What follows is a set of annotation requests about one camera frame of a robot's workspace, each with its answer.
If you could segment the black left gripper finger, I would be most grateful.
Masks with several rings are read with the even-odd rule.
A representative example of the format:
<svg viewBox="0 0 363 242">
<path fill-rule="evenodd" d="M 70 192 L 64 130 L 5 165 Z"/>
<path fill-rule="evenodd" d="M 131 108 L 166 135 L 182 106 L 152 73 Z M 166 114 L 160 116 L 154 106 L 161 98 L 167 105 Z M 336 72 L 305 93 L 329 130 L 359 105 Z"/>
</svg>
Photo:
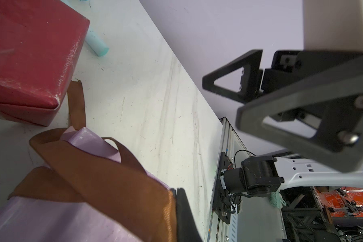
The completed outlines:
<svg viewBox="0 0 363 242">
<path fill-rule="evenodd" d="M 203 242 L 197 230 L 187 194 L 183 188 L 171 189 L 176 201 L 177 241 Z"/>
</svg>

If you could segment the brown satin ribbon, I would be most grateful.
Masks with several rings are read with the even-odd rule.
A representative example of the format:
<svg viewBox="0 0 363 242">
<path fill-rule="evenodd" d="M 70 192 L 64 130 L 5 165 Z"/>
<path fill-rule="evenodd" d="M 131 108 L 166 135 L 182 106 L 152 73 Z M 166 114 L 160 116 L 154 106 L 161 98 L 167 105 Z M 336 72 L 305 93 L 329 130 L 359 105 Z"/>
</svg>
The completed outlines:
<svg viewBox="0 0 363 242">
<path fill-rule="evenodd" d="M 62 139 L 66 129 L 32 137 L 30 146 L 46 162 L 33 169 L 11 193 L 54 202 L 85 202 L 145 242 L 177 240 L 176 201 L 172 191 L 149 177 L 122 144 L 115 162 L 76 148 Z"/>
</svg>

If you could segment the small purple gift box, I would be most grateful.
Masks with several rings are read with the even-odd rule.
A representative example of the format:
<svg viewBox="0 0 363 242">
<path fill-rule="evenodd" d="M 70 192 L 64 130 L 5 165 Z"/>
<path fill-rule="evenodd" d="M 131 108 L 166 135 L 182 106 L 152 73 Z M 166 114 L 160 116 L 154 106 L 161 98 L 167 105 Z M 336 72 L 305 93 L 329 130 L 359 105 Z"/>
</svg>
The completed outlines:
<svg viewBox="0 0 363 242">
<path fill-rule="evenodd" d="M 103 139 L 88 128 L 68 128 L 62 139 L 87 153 L 122 161 L 116 146 L 120 142 Z M 85 202 L 54 202 L 10 194 L 8 205 L 0 212 L 0 242 L 131 241 L 142 240 Z"/>
</svg>

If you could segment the red gift box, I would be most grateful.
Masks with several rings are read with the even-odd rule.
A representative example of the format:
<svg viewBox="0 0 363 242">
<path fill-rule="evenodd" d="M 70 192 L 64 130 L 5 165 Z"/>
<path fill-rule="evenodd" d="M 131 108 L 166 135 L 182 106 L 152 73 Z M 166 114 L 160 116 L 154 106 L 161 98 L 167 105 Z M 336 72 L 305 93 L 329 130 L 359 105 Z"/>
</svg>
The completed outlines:
<svg viewBox="0 0 363 242">
<path fill-rule="evenodd" d="M 0 119 L 51 124 L 89 25 L 62 1 L 0 1 Z"/>
</svg>

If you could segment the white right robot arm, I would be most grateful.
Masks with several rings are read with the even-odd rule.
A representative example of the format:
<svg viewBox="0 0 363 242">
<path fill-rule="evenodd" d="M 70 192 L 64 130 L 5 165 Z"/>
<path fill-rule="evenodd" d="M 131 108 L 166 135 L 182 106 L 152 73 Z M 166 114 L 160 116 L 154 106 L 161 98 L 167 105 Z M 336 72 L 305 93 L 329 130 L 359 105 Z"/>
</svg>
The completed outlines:
<svg viewBox="0 0 363 242">
<path fill-rule="evenodd" d="M 294 187 L 363 188 L 363 51 L 281 50 L 260 69 L 251 50 L 205 75 L 205 90 L 240 102 L 236 127 L 303 159 L 252 156 L 218 173 L 221 205 Z"/>
</svg>

